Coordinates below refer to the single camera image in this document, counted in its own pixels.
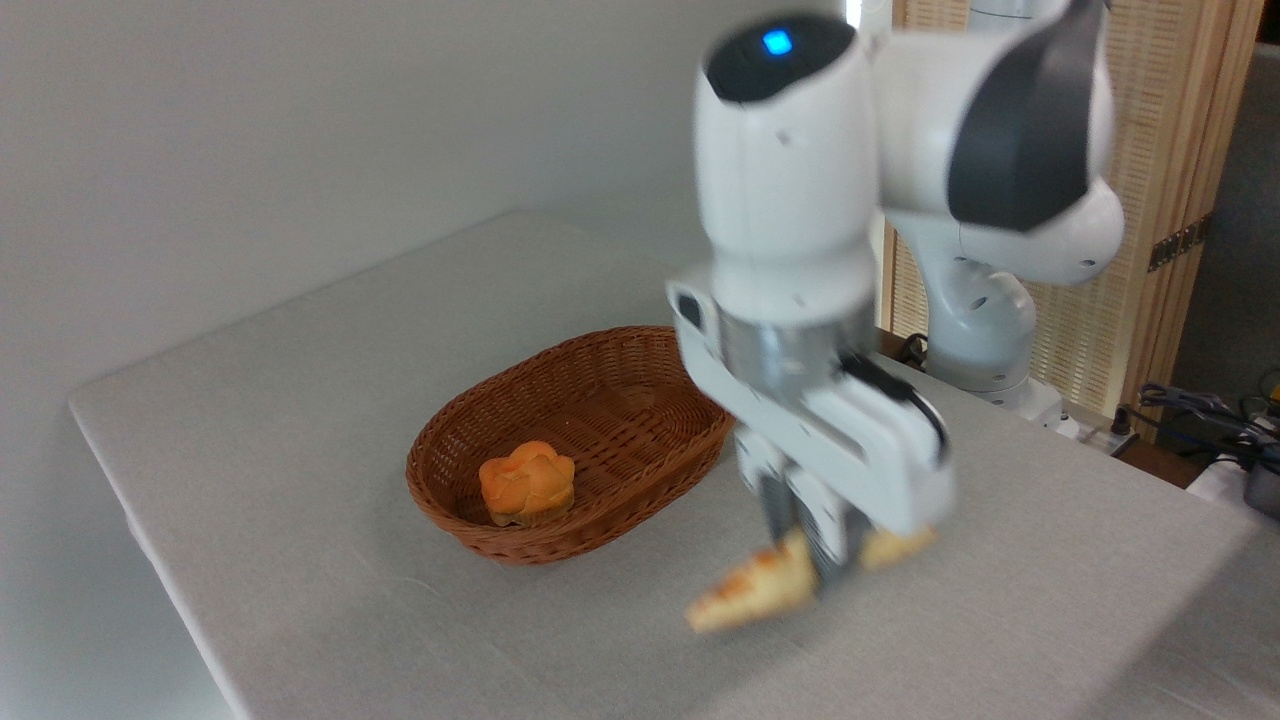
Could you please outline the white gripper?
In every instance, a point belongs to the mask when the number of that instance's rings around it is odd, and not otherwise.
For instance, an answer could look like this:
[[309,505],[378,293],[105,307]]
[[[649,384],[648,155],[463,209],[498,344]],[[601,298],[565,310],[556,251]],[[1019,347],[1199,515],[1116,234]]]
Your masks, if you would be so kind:
[[870,360],[868,313],[771,325],[722,310],[701,282],[671,282],[667,299],[687,374],[749,429],[737,430],[739,474],[771,541],[797,519],[819,594],[856,564],[865,516],[908,536],[951,514],[945,424]]

